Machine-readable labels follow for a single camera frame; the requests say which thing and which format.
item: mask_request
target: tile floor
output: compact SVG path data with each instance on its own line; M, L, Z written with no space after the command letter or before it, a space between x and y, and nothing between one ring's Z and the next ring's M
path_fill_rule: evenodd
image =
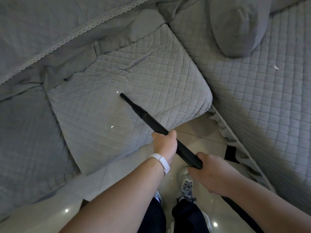
M176 130L177 138L192 152L202 151L224 158L226 142L218 132L216 123L210 120L207 114L179 126ZM58 232L79 211L82 199L92 200L130 173L151 153L153 153L152 144L146 145L131 156L116 161L90 176L77 177L54 197L24 207L0 223L0 233ZM231 164L240 172L245 172L240 165ZM176 155L171 171L159 186L159 191L165 202L168 224L172 221L171 209L176 203L179 191L177 173L184 165L185 162ZM221 197L208 193L201 184L196 182L193 192L197 198L197 205L210 217L215 233L254 232Z

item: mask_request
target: shoe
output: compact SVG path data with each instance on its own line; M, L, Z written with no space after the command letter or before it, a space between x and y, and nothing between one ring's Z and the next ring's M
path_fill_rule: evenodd
M161 206L163 207L164 201L162 196L160 195L159 191L157 190L156 193L153 196L154 198L157 199L157 201L159 201L159 203L161 204Z
M187 167L184 167L180 171L178 175L178 182L180 184L180 196L177 198L177 201L179 202L183 199L186 199L192 203L196 201L196 198L192 196L193 180L188 173Z

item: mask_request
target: white wristband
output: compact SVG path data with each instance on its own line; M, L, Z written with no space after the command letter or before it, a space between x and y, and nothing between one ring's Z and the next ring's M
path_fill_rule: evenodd
M161 155L154 153L152 155L149 155L147 157L147 159L149 159L150 157L155 158L157 161L160 162L160 164L162 165L163 169L164 169L164 175L166 175L169 172L169 164L167 163L166 159L164 157L162 157Z

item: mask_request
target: person's left hand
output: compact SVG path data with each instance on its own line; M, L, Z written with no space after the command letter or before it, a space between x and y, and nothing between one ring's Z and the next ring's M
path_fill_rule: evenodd
M154 153L165 158L167 163L171 165L177 150L177 133L171 130L166 136L160 133L152 133Z

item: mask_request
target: crevice tool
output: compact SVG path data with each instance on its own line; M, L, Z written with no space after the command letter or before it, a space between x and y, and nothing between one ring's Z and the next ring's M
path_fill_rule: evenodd
M157 120L155 120L146 110L139 105L131 101L123 93L120 94L121 98L124 99L134 110L134 112L155 132L167 135L169 133ZM176 153L190 166L197 169L202 169L202 161L192 153L184 144L177 140L177 151ZM239 216L257 233L264 233L259 225L235 202L227 197L223 197L230 207L239 214Z

